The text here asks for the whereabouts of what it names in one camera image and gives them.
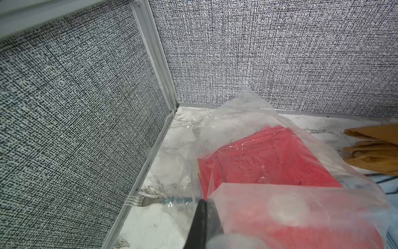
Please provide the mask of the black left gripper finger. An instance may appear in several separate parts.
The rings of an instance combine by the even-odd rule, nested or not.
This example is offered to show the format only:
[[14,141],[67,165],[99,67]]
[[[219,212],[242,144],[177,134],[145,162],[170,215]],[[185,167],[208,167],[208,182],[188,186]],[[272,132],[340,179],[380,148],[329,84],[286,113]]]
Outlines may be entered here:
[[198,203],[184,249],[205,249],[208,242],[224,234],[216,204],[211,199]]

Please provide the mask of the brown garment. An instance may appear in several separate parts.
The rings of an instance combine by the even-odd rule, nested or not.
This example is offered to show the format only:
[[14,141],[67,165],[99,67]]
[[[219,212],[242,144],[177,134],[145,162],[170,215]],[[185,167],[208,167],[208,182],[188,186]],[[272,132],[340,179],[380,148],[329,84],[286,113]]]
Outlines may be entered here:
[[343,148],[344,161],[354,167],[398,175],[398,125],[396,123],[350,128],[344,134],[359,139]]

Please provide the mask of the light blue trousers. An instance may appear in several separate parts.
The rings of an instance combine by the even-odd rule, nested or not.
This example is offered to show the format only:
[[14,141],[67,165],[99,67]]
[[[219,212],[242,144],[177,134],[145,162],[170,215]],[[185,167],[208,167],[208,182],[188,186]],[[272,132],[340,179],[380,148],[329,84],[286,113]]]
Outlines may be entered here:
[[377,183],[385,192],[387,199],[393,207],[392,222],[388,228],[386,242],[388,249],[398,248],[398,177],[381,173],[366,174]]

